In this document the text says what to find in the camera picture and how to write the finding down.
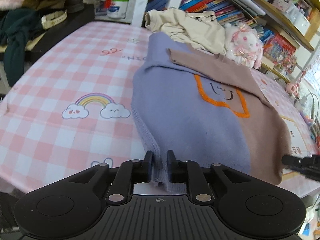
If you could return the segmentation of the white pink plush bunny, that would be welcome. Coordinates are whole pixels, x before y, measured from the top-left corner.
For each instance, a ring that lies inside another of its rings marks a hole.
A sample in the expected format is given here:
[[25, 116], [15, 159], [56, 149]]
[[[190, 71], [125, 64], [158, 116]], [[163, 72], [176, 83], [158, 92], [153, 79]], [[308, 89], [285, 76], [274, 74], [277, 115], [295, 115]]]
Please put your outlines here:
[[225, 56], [238, 65], [258, 69], [263, 58], [263, 43], [258, 33], [245, 22], [238, 21], [235, 25], [226, 23]]

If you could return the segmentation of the row of colourful books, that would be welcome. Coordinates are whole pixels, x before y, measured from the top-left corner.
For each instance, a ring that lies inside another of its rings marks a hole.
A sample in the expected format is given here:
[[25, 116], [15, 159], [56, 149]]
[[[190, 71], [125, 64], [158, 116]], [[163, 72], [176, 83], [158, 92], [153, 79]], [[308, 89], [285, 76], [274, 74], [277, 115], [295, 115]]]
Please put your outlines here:
[[[168, 7], [169, 0], [151, 0], [146, 6], [146, 11], [162, 11]], [[235, 25], [239, 21], [244, 21], [257, 31], [264, 43], [274, 35], [262, 19], [265, 12], [251, 0], [178, 0], [176, 7], [185, 12], [213, 12], [222, 26], [227, 23]]]

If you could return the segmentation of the red boxed book set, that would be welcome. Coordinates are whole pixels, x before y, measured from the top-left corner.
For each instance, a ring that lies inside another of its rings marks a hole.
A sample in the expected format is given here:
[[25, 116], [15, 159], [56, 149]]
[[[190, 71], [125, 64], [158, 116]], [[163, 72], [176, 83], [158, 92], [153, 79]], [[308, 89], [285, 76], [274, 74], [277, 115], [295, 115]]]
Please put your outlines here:
[[277, 65], [285, 57], [292, 56], [296, 47], [279, 34], [273, 35], [264, 45], [264, 57]]

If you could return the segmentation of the purple and mauve sweater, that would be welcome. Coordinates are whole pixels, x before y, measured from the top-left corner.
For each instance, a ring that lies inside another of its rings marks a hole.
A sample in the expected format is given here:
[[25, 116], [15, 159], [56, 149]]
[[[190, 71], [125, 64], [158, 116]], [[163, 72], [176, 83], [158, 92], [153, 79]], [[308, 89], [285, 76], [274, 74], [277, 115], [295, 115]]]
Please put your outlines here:
[[169, 150], [181, 161], [221, 163], [281, 183], [289, 129], [248, 67], [154, 33], [133, 77], [131, 109], [145, 149], [155, 155], [152, 181], [170, 193], [185, 186], [169, 180]]

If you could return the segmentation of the small pink plush toy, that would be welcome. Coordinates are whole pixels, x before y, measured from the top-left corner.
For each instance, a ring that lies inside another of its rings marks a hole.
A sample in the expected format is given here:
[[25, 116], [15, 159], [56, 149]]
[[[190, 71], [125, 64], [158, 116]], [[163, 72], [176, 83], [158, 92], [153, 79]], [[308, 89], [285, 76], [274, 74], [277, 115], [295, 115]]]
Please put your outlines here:
[[288, 83], [285, 88], [286, 92], [290, 95], [299, 98], [299, 84], [298, 83]]

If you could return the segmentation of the cream beige garment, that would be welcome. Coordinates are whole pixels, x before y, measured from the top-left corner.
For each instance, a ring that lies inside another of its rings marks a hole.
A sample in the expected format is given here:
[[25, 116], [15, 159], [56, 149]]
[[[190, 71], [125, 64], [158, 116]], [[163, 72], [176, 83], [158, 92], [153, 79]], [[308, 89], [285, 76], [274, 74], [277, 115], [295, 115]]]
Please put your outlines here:
[[150, 10], [145, 13], [145, 27], [163, 32], [172, 40], [213, 54], [226, 53], [225, 29], [213, 11], [185, 12], [180, 9]]

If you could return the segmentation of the dark green garment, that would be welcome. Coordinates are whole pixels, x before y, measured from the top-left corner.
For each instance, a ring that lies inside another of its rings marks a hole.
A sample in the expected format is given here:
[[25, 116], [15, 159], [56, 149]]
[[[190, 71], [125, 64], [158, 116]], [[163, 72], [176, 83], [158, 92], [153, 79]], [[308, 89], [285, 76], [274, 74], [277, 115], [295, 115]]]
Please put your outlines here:
[[43, 32], [41, 15], [33, 9], [6, 11], [1, 18], [1, 45], [7, 46], [3, 66], [9, 86], [12, 87], [24, 74], [27, 43]]

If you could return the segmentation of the white green lidded jar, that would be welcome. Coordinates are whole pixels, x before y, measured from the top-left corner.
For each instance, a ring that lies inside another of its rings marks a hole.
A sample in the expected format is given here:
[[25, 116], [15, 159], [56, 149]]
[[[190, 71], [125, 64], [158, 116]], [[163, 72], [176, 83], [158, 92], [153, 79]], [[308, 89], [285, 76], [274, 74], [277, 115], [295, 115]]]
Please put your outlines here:
[[107, 9], [107, 16], [113, 19], [123, 19], [126, 15], [129, 0], [111, 0], [111, 5]]

